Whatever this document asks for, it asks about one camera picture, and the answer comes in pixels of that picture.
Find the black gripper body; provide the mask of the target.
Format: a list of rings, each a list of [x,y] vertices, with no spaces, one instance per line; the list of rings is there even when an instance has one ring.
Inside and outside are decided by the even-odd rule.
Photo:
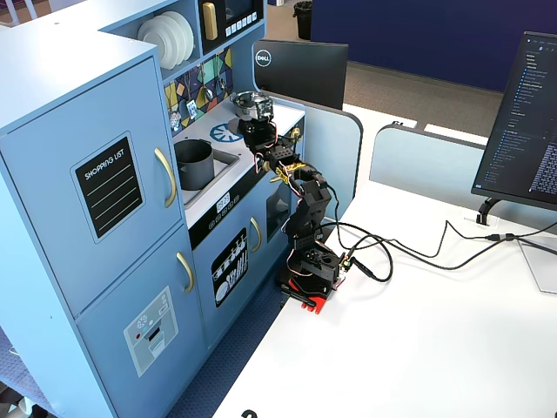
[[[247,131],[250,140],[245,145],[251,152],[262,152],[268,146],[272,146],[277,137],[277,128],[273,121],[265,118],[258,120],[255,131]]]

